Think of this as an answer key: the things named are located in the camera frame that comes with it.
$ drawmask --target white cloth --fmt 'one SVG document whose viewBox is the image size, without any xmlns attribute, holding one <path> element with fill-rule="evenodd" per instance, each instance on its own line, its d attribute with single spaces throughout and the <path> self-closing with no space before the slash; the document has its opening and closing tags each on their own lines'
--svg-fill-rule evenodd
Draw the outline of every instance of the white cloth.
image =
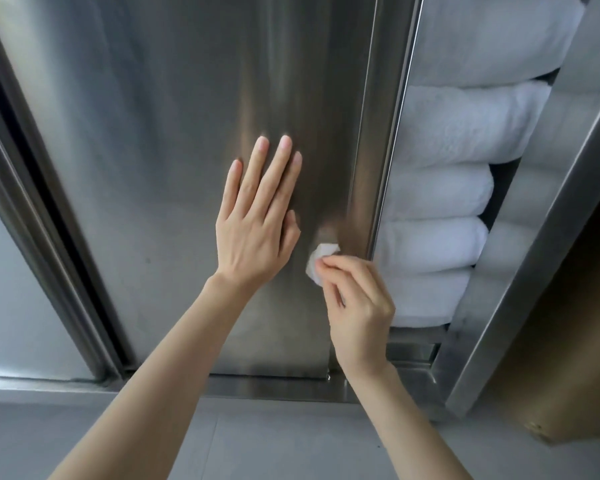
<svg viewBox="0 0 600 480">
<path fill-rule="evenodd" d="M 395 304 L 392 326 L 427 327 L 451 322 L 471 272 L 472 268 L 466 267 L 437 273 L 385 275 Z"/>
<path fill-rule="evenodd" d="M 580 0 L 424 0 L 409 82 L 512 84 L 562 65 Z"/>
<path fill-rule="evenodd" d="M 396 169 L 389 175 L 382 218 L 440 219 L 478 216 L 493 193 L 486 163 Z"/>
<path fill-rule="evenodd" d="M 550 92 L 537 80 L 488 89 L 409 86 L 392 165 L 515 160 L 525 151 Z"/>
<path fill-rule="evenodd" d="M 320 276 L 318 276 L 318 273 L 315 272 L 315 262 L 320 258 L 331 256 L 339 251 L 339 245 L 323 243 L 318 244 L 318 247 L 316 247 L 316 249 L 309 256 L 309 260 L 306 263 L 305 272 L 306 275 L 309 276 L 309 278 L 311 278 L 312 281 L 318 286 L 322 286 L 322 280 L 320 279 Z"/>
<path fill-rule="evenodd" d="M 378 268 L 429 273 L 472 266 L 489 231 L 478 217 L 451 217 L 380 224 L 374 261 Z"/>
</svg>

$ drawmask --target fingernail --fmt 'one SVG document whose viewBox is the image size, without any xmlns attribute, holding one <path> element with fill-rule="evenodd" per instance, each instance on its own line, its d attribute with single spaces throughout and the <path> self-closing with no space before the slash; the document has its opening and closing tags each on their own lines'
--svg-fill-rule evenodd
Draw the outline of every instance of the fingernail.
<svg viewBox="0 0 600 480">
<path fill-rule="evenodd" d="M 282 138 L 280 138 L 280 148 L 285 150 L 287 148 L 291 148 L 291 138 L 289 138 L 287 135 L 284 135 Z"/>
<path fill-rule="evenodd" d="M 264 151 L 267 149 L 267 146 L 269 145 L 269 140 L 264 137 L 264 136 L 260 136 L 258 138 L 258 149 L 261 151 Z"/>
</svg>

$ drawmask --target tile grout line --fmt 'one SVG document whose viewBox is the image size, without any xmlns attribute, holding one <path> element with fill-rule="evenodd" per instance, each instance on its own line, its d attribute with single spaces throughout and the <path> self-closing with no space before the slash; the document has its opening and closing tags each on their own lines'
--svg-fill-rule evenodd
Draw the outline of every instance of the tile grout line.
<svg viewBox="0 0 600 480">
<path fill-rule="evenodd" d="M 200 475 L 200 480 L 204 480 L 205 472 L 207 471 L 207 462 L 209 460 L 209 454 L 211 453 L 211 446 L 214 444 L 214 438 L 216 437 L 216 428 L 218 426 L 218 419 L 220 418 L 220 414 L 216 413 L 216 422 L 214 423 L 214 431 L 211 433 L 211 441 L 209 441 L 209 449 L 207 450 L 207 456 L 205 457 L 205 462 L 202 465 L 202 474 Z"/>
</svg>

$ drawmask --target person's left arm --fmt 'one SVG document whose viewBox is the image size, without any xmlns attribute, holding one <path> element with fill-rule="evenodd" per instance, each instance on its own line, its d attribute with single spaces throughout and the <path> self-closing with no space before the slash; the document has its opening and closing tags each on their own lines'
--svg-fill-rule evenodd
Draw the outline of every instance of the person's left arm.
<svg viewBox="0 0 600 480">
<path fill-rule="evenodd" d="M 216 223 L 216 273 L 50 480 L 167 478 L 233 324 L 300 236 L 288 210 L 301 167 L 299 153 L 289 163 L 291 146 L 283 136 L 261 178 L 269 142 L 258 138 L 242 184 L 242 163 L 233 162 Z"/>
</svg>

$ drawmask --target person's right arm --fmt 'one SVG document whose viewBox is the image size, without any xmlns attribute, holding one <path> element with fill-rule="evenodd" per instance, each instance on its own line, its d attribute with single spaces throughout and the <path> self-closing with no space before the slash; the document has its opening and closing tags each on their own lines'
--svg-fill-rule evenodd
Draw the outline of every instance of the person's right arm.
<svg viewBox="0 0 600 480">
<path fill-rule="evenodd" d="M 329 256 L 318 261 L 316 270 L 323 282 L 336 357 L 398 476 L 471 479 L 386 359 L 395 307 L 373 263 Z"/>
</svg>

